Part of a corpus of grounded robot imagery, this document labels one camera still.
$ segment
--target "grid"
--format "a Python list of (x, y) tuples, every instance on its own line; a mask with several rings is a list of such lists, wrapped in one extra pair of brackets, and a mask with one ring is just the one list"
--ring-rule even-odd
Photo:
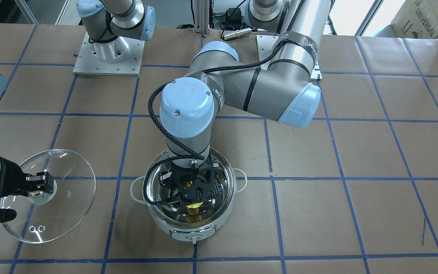
[[(73, 66), (73, 64), (29, 64), (29, 63), (22, 63), (24, 54), (26, 53), (26, 50), (28, 49), (28, 46), (32, 40), (32, 37), (35, 33), (35, 30), (37, 29), (37, 26), (35, 26), (28, 38), (28, 41), (26, 42), (26, 45), (23, 49), (23, 52), (16, 63), (4, 63), (0, 62), (1, 64), (6, 65), (14, 65), (14, 71), (12, 72), (8, 83), (7, 88), (10, 86), (12, 79), (14, 78), (14, 75), (19, 68), (19, 66)], [(200, 37), (200, 45), (203, 45), (204, 37)], [(21, 248), (23, 244), (20, 242), (18, 244), (18, 247), (16, 249), (16, 253), (14, 254), (13, 260), (0, 260), (0, 264), (11, 264), (11, 268), (9, 273), (12, 274), (15, 270), (15, 267), (17, 264), (40, 264), (40, 263), (64, 263), (64, 264), (78, 264), (78, 263), (96, 263), (96, 264), (102, 264), (101, 273), (106, 272), (106, 268), (108, 267), (108, 264), (110, 263), (191, 263), (192, 264), (192, 273), (195, 274), (198, 272), (197, 263), (198, 262), (225, 262), (225, 261), (279, 261), (281, 262), (281, 271), (285, 274), (287, 273), (287, 261), (303, 261), (303, 260), (363, 260), (363, 265), (365, 267), (365, 272), (367, 274), (370, 273), (370, 265), (368, 263), (369, 259), (375, 259), (375, 258), (417, 258), (417, 257), (437, 257), (438, 253), (387, 253), (387, 254), (369, 254), (365, 251), (365, 245), (363, 243), (362, 233), (360, 232), (360, 228), (358, 225), (358, 219), (356, 217), (356, 213), (354, 210), (353, 202), (351, 199), (351, 193), (349, 191), (349, 187), (347, 184), (347, 181), (356, 181), (356, 180), (385, 180), (385, 181), (410, 181), (412, 183), (412, 186), (414, 188), (414, 191), (416, 193), (417, 199), (419, 201), (419, 205), (421, 206), (421, 209), (424, 213), (424, 217), (426, 219), (426, 224), (430, 230), (430, 234), (433, 236), (433, 239), (436, 243), (436, 247), (438, 250), (438, 238), (436, 236), (436, 233), (433, 229), (431, 220), (427, 214), (427, 211), (425, 209), (424, 203), (422, 201), (421, 195), (419, 194), (419, 190), (417, 188), (416, 181), (419, 180), (428, 180), (428, 181), (438, 181), (438, 177), (413, 177), (412, 173), (410, 171), (410, 167), (408, 165), (408, 162), (405, 158), (402, 146), (400, 145), (400, 142), (398, 140), (395, 128), (393, 127), (393, 122), (398, 123), (438, 123), (438, 120), (391, 120), (388, 112), (384, 106), (384, 102), (382, 100), (382, 97), (379, 93), (379, 90), (377, 88), (377, 85), (375, 83), (375, 80), (373, 76), (409, 76), (409, 77), (419, 77), (422, 78), (432, 99), (433, 102), (436, 104), (436, 107), (438, 109), (438, 102), (433, 95), (431, 88), (429, 87), (429, 84), (427, 83), (426, 78), (438, 78), (437, 75), (429, 75), (426, 76), (422, 73), (420, 70), (417, 62), (415, 61), (415, 58), (413, 57), (412, 52), (408, 48), (405, 41), (403, 41), (403, 44), (405, 45), (405, 48), (407, 52), (410, 54), (410, 57), (412, 61), (414, 62), (417, 70), (419, 71), (419, 75), (398, 75), (398, 74), (387, 74), (387, 73), (372, 73), (370, 71), (370, 67), (368, 66), (368, 63), (366, 61), (365, 55), (363, 54), (363, 49), (361, 48), (358, 38), (356, 38), (356, 44), (358, 46), (358, 49), (360, 51), (360, 54), (363, 58), (363, 62), (366, 66), (367, 73), (350, 73), (350, 72), (329, 72), (329, 71), (322, 71), (324, 74), (344, 74), (344, 75), (366, 75), (370, 77), (370, 80), (372, 81), (372, 85), (376, 91), (377, 97), (379, 99), (379, 102), (382, 106), (385, 119), (363, 119), (363, 118), (330, 118), (329, 112), (327, 110), (327, 105), (325, 103), (324, 95), (322, 95), (321, 100), (323, 104), (323, 110), (325, 114), (325, 118), (314, 118), (314, 120), (318, 121), (325, 121), (328, 126), (328, 130), (330, 132), (330, 136), (332, 137), (332, 146), (335, 152), (336, 162), (339, 168), (340, 176), (339, 177), (278, 177), (273, 175), (273, 163), (272, 163), (272, 157), (271, 157), (271, 147), (270, 147), (270, 138), (269, 138), (269, 131), (268, 131), (268, 125), (267, 120), (261, 117), (257, 116), (218, 116), (218, 119), (255, 119), (255, 120), (262, 120), (263, 126), (264, 126), (264, 136), (265, 136), (265, 142), (266, 142), (266, 152), (268, 155), (268, 167), (270, 176), (269, 177), (248, 177), (250, 180), (266, 180), (271, 182), (271, 189), (273, 191), (273, 204), (275, 206), (275, 219), (276, 219), (276, 228), (278, 233), (278, 245), (279, 245), (279, 253), (280, 256), (266, 256), (266, 257), (207, 257), (207, 258), (199, 258), (198, 253), (200, 252), (200, 248), (198, 248), (198, 245), (194, 245), (193, 254), (191, 257), (188, 258), (108, 258), (110, 247), (111, 247), (111, 238), (113, 235), (113, 229), (114, 229), (114, 220), (116, 217), (116, 209), (118, 205), (118, 196), (120, 194), (120, 187), (123, 180), (132, 180), (136, 179), (136, 177), (127, 177), (123, 175), (123, 168), (125, 166), (125, 158), (127, 154), (127, 146), (128, 141), (130, 138), (130, 131), (132, 128), (132, 120), (133, 118), (147, 118), (148, 115), (140, 115), (140, 114), (134, 114), (134, 108), (136, 104), (136, 100), (138, 95), (138, 87), (140, 83), (140, 78), (137, 78), (133, 99), (132, 99), (132, 105), (130, 108), (129, 114), (97, 114), (97, 113), (85, 113), (85, 114), (79, 114), (79, 113), (67, 113), (67, 107), (71, 100), (73, 89), (75, 87), (75, 83), (78, 79), (78, 76), (74, 76), (71, 88), (68, 91), (68, 96), (65, 101), (65, 105), (63, 107), (63, 110), (61, 113), (17, 113), (17, 112), (0, 112), (0, 115), (15, 115), (15, 116), (56, 116), (59, 117), (59, 126), (56, 128), (56, 132), (54, 133), (52, 143), (50, 145), (49, 149), (53, 149), (57, 140), (57, 137), (59, 135), (60, 126), (64, 122), (64, 118), (67, 116), (99, 116), (99, 117), (122, 117), (122, 118), (128, 118), (127, 122), (127, 128), (125, 133), (125, 141), (124, 141), (124, 147), (122, 149), (122, 157), (119, 167), (119, 173), (117, 177), (96, 177), (97, 180), (116, 180), (116, 196), (114, 198), (113, 202), (113, 211), (111, 214), (111, 221), (109, 222), (109, 229), (108, 229), (108, 235), (106, 239), (106, 248), (104, 252), (104, 257), (102, 259), (81, 259), (81, 260), (24, 260), (19, 258), (19, 254), (21, 252)], [(188, 66), (180, 66), (180, 65), (156, 65), (156, 64), (144, 64), (144, 67), (165, 67), (165, 68), (188, 68)], [(322, 88), (322, 82), (317, 81), (316, 82), (319, 87)], [(335, 132), (332, 128), (332, 121), (351, 121), (351, 122), (371, 122), (371, 123), (377, 123), (377, 122), (384, 122), (388, 123), (389, 127), (391, 129), (391, 133), (395, 139), (398, 151), (403, 159), (403, 163), (405, 165), (405, 168), (408, 173), (408, 177), (346, 177), (344, 176), (343, 172), (343, 165), (341, 163), (341, 158), (339, 151), (337, 149), (336, 144), (336, 138), (335, 138)], [(280, 223), (280, 210), (278, 205), (278, 196), (277, 196), (277, 185), (276, 182), (282, 181), (282, 180), (294, 180), (294, 181), (308, 181), (308, 180), (326, 180), (326, 181), (341, 181), (344, 186), (344, 191), (346, 194), (346, 199), (348, 200), (349, 209), (351, 212), (351, 217), (354, 223), (354, 227), (356, 229), (356, 235), (359, 241), (359, 247), (360, 247), (360, 255), (315, 255), (315, 256), (286, 256), (284, 252), (284, 246), (283, 246), (283, 237), (282, 237), (282, 226)]]

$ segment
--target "cardboard box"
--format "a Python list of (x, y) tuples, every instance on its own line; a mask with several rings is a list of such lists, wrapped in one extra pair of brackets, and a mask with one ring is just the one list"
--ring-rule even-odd
[(438, 0), (406, 0), (391, 26), (401, 38), (438, 39)]

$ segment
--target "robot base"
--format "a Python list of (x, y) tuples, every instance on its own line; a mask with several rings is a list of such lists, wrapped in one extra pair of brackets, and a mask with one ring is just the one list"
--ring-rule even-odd
[(144, 41), (124, 37), (118, 39), (127, 42), (129, 52), (118, 62), (102, 62), (94, 56), (94, 47), (89, 43), (89, 35), (86, 33), (73, 72), (78, 75), (139, 76)]

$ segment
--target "glass lid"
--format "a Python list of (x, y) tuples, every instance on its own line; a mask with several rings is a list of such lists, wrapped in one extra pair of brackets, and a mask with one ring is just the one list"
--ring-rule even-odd
[(96, 188), (94, 171), (85, 158), (56, 149), (32, 156), (20, 167), (31, 175), (49, 172), (54, 177), (54, 191), (1, 199), (0, 208), (17, 212), (16, 219), (3, 223), (11, 236), (26, 243), (45, 243), (64, 236), (84, 219)]

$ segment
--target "pot handle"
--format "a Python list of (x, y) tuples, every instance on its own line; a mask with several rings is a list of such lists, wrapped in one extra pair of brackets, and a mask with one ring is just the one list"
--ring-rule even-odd
[(136, 198), (136, 197), (133, 195), (133, 188), (134, 188), (134, 186), (136, 185), (137, 182), (143, 180), (143, 178), (144, 178), (144, 176), (139, 177), (139, 178), (136, 178), (136, 179), (131, 183), (131, 187), (129, 188), (129, 194), (131, 194), (131, 198), (132, 198), (133, 200), (135, 200), (137, 203), (142, 204), (142, 205), (146, 205), (146, 204), (147, 204), (146, 201), (140, 200), (140, 199)]
[(246, 186), (248, 185), (248, 177), (246, 176), (246, 173), (242, 170), (240, 170), (239, 168), (233, 168), (233, 172), (237, 171), (239, 173), (241, 173), (244, 176), (244, 186), (242, 189), (237, 190), (235, 193), (240, 193), (241, 191), (245, 190)]

